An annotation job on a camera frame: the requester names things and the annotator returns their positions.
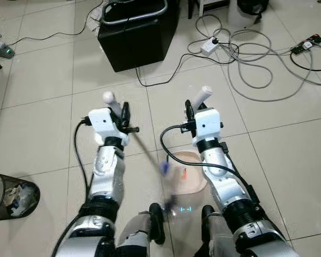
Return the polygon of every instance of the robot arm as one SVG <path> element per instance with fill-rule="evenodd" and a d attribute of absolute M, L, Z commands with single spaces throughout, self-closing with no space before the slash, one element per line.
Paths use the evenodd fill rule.
<path fill-rule="evenodd" d="M 128 127 L 128 103 L 121 108 L 111 92 L 104 94 L 104 101 L 110 108 L 89 113 L 91 125 L 103 142 L 94 160 L 89 195 L 56 257 L 114 256 L 114 223 L 124 196 L 123 151 L 128 134 L 139 128 Z"/>
<path fill-rule="evenodd" d="M 195 100 L 186 101 L 187 121 L 181 131 L 191 131 L 203 164 L 217 164 L 203 166 L 203 173 L 233 234 L 236 250 L 244 257 L 298 256 L 267 217 L 252 186 L 234 170 L 226 143 L 219 141 L 220 114 L 203 103 L 211 94 L 209 87 L 203 87 Z"/>

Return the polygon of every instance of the power strip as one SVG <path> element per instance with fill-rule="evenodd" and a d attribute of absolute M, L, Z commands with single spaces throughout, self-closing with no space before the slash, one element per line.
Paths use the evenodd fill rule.
<path fill-rule="evenodd" d="M 321 43 L 321 37 L 318 35 L 318 34 L 315 34 L 309 38 L 307 38 L 306 40 L 302 41 L 301 43 L 299 43 L 296 47 L 293 47 L 291 50 L 291 52 L 293 54 L 300 54 L 308 49 L 310 49 L 312 46 L 310 47 L 307 47 L 308 45 L 310 45 L 309 43 L 311 44 L 311 42 L 314 42 L 316 44 L 320 44 Z"/>
<path fill-rule="evenodd" d="M 210 56 L 211 53 L 219 46 L 218 43 L 219 40 L 216 37 L 211 37 L 203 44 L 203 46 L 201 46 L 201 52 L 206 56 Z"/>

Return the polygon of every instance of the white object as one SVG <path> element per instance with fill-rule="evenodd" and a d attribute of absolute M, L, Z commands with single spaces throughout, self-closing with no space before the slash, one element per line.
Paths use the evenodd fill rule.
<path fill-rule="evenodd" d="M 197 96 L 192 100 L 192 107 L 194 112 L 196 112 L 201 103 L 207 100 L 212 94 L 213 90 L 209 86 L 202 87 Z"/>
<path fill-rule="evenodd" d="M 303 48 L 305 50 L 312 48 L 312 43 L 310 41 L 305 41 L 305 43 L 303 43 Z"/>
<path fill-rule="evenodd" d="M 89 119 L 95 132 L 100 135 L 102 142 L 106 137 L 116 137 L 121 139 L 121 145 L 127 146 L 128 135 L 120 132 L 116 124 L 111 119 L 111 110 L 108 108 L 96 109 L 89 112 Z"/>
<path fill-rule="evenodd" d="M 196 147 L 197 142 L 204 139 L 220 139 L 220 113 L 216 109 L 205 109 L 195 114 L 196 137 L 192 144 Z"/>
<path fill-rule="evenodd" d="M 206 56 L 210 56 L 212 52 L 215 51 L 215 49 L 217 49 L 217 47 L 219 46 L 218 43 L 214 44 L 213 40 L 216 39 L 215 37 L 211 37 L 210 39 L 208 39 L 203 46 L 201 46 L 201 51 L 204 55 Z"/>
<path fill-rule="evenodd" d="M 186 162 L 201 162 L 200 157 L 191 151 L 174 153 L 174 155 Z M 207 180 L 203 177 L 202 168 L 198 166 L 186 166 L 169 158 L 170 170 L 164 179 L 172 187 L 172 194 L 193 194 L 203 190 Z"/>
<path fill-rule="evenodd" d="M 256 15 L 249 15 L 242 12 L 238 7 L 238 0 L 230 0 L 227 21 L 233 31 L 252 26 L 256 18 Z"/>
<path fill-rule="evenodd" d="M 200 6 L 199 6 L 199 9 L 198 9 L 198 16 L 199 17 L 203 16 L 203 7 L 206 4 L 212 4 L 212 3 L 221 2 L 221 1 L 223 1 L 223 0 L 200 0 Z"/>
<path fill-rule="evenodd" d="M 117 102 L 116 97 L 114 96 L 114 93 L 111 91 L 107 91 L 103 93 L 103 101 L 112 108 L 115 115 L 117 115 L 119 118 L 121 118 L 121 107 L 120 104 Z"/>

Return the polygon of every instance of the tile floor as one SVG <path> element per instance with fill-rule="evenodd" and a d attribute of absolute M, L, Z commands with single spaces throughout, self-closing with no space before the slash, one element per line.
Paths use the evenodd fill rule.
<path fill-rule="evenodd" d="M 74 33 L 98 2 L 0 0 L 0 33 L 6 43 L 56 31 Z M 288 48 L 311 34 L 321 35 L 321 4 L 315 0 L 270 2 L 262 22 L 254 29 L 267 34 L 275 49 Z M 140 68 L 147 84 L 167 79 L 187 44 L 201 38 L 194 29 L 197 16 L 187 20 L 187 2 L 182 1 L 181 6 L 181 19 L 166 59 Z M 228 27 L 226 11 L 210 13 Z M 198 26 L 211 33 L 216 24 L 206 18 Z M 83 199 L 73 130 L 89 110 L 102 106 L 105 90 L 116 92 L 120 101 L 130 102 L 133 124 L 141 128 L 148 151 L 162 161 L 159 134 L 166 126 L 181 122 L 184 100 L 202 85 L 209 85 L 215 93 L 207 104 L 221 113 L 223 137 L 236 166 L 254 185 L 265 210 L 300 256 L 321 257 L 321 86 L 306 84 L 293 98 L 281 102 L 253 102 L 231 89 L 225 66 L 188 58 L 169 84 L 145 89 L 137 83 L 133 70 L 113 71 L 87 30 L 77 37 L 26 40 L 13 48 L 17 52 L 13 60 L 0 59 L 4 67 L 0 71 L 0 172 L 36 182 L 41 202 L 28 218 L 0 221 L 0 256 L 50 256 Z M 221 51 L 212 57 L 221 61 L 226 58 Z M 316 68 L 321 67 L 320 50 L 314 51 L 314 58 Z M 233 83 L 244 93 L 279 97 L 299 85 L 276 58 L 269 56 L 259 63 L 274 73 L 274 86 L 261 93 L 242 87 L 236 67 L 231 65 Z M 247 79 L 254 81 L 256 75 L 259 83 L 264 81 L 257 71 L 247 70 L 245 74 Z M 321 82 L 321 72 L 310 78 Z M 172 150 L 192 149 L 189 135 L 172 134 L 166 142 Z M 80 130 L 79 149 L 89 175 L 96 152 L 91 128 Z M 117 234 L 132 214 L 147 209 L 154 201 L 164 202 L 162 182 L 134 140 L 126 148 L 126 156 L 125 198 Z M 181 201 L 191 202 L 193 212 L 169 217 L 166 242 L 163 247 L 152 243 L 152 256 L 188 257 L 199 248 L 201 208 L 207 203 L 215 206 L 210 190 L 206 187 Z"/>

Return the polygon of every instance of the floor grout line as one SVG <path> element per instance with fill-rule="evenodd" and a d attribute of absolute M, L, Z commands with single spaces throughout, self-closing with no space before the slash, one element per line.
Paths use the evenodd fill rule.
<path fill-rule="evenodd" d="M 253 151 L 255 152 L 256 157 L 257 157 L 257 159 L 258 159 L 258 162 L 259 162 L 259 164 L 260 164 L 260 166 L 261 166 L 261 169 L 262 169 L 262 171 L 263 171 L 263 174 L 264 174 L 264 177 L 265 177 L 265 179 L 266 179 L 266 182 L 267 182 L 267 184 L 268 184 L 268 186 L 269 186 L 269 189 L 270 189 L 270 192 L 271 192 L 272 197 L 273 197 L 273 199 L 274 199 L 274 202 L 275 202 L 275 204 L 276 204 L 276 206 L 277 206 L 277 209 L 278 209 L 279 215 L 280 215 L 280 217 L 281 217 L 281 219 L 282 219 L 284 228 L 285 228 L 285 230 L 287 231 L 289 240 L 291 241 L 292 239 L 291 239 L 291 237 L 290 237 L 290 233 L 289 233 L 289 231 L 288 231 L 287 224 L 285 223 L 285 220 L 284 220 L 283 214 L 282 214 L 282 212 L 281 212 L 281 210 L 280 210 L 280 208 L 279 208 L 279 204 L 278 204 L 278 202 L 277 202 L 277 199 L 276 199 L 276 197 L 274 196 L 274 192 L 273 192 L 273 190 L 272 190 L 272 187 L 271 187 L 271 185 L 270 185 L 270 182 L 269 182 L 269 180 L 268 180 L 268 177 L 266 176 L 264 167 L 263 167 L 263 165 L 262 165 L 262 163 L 261 163 L 261 159 L 259 158 L 259 155 L 258 155 L 258 153 L 257 153 L 257 151 L 256 151 L 256 148 L 255 148 L 255 146 L 254 146 L 254 144 L 253 144 L 253 142 L 252 142 L 250 133 L 248 133 L 248 137 L 249 137 L 249 140 L 250 140 L 251 145 L 252 145 L 252 147 L 253 147 Z"/>
<path fill-rule="evenodd" d="M 321 233 L 313 234 L 313 235 L 305 236 L 305 237 L 298 237 L 298 238 L 292 239 L 291 241 L 300 240 L 300 239 L 309 238 L 309 237 L 316 237 L 316 236 L 321 236 Z"/>
<path fill-rule="evenodd" d="M 73 91 L 74 91 L 74 56 L 75 56 L 75 47 L 72 43 L 72 53 L 73 53 L 73 60 L 72 60 L 72 83 L 71 83 L 71 104 L 70 104 L 70 122 L 69 122 L 69 151 L 68 151 L 68 180 L 67 180 L 67 196 L 66 196 L 66 215 L 65 215 L 65 224 L 67 224 L 68 220 L 68 202 L 69 202 L 69 175 L 70 175 L 70 159 L 71 159 L 71 141 L 72 141 L 72 115 L 73 115 Z"/>
<path fill-rule="evenodd" d="M 249 131 L 249 133 L 254 133 L 254 132 L 259 132 L 259 131 L 266 131 L 266 130 L 272 130 L 272 129 L 278 129 L 278 128 L 280 128 L 280 127 L 288 127 L 288 126 L 297 125 L 297 124 L 302 124 L 302 123 L 309 123 L 309 122 L 314 122 L 314 121 L 316 121 L 316 120 L 321 120 L 321 118 L 304 120 L 304 121 L 302 121 L 302 122 L 295 122 L 295 123 L 290 123 L 290 124 L 280 125 L 280 126 L 275 126 L 275 127 L 262 128 L 262 129 L 260 129 L 260 130 Z"/>
<path fill-rule="evenodd" d="M 27 16 L 27 15 L 30 15 L 30 14 L 35 14 L 35 13 L 38 13 L 38 12 L 49 11 L 49 10 L 52 10 L 52 9 L 56 9 L 56 8 L 60 8 L 60 7 L 68 6 L 68 5 L 72 5 L 72 4 L 75 4 L 75 3 L 76 3 L 76 0 L 74 0 L 74 2 L 72 2 L 72 3 L 66 3 L 66 4 L 62 4 L 62 5 L 60 5 L 60 6 L 55 6 L 55 7 L 46 8 L 46 9 L 43 9 L 43 10 L 35 11 L 35 12 L 25 13 L 25 12 L 26 12 L 26 7 L 27 7 L 27 5 L 28 5 L 28 2 L 29 2 L 29 0 L 26 1 L 24 14 L 21 15 L 20 17 L 24 17 L 24 16 Z"/>

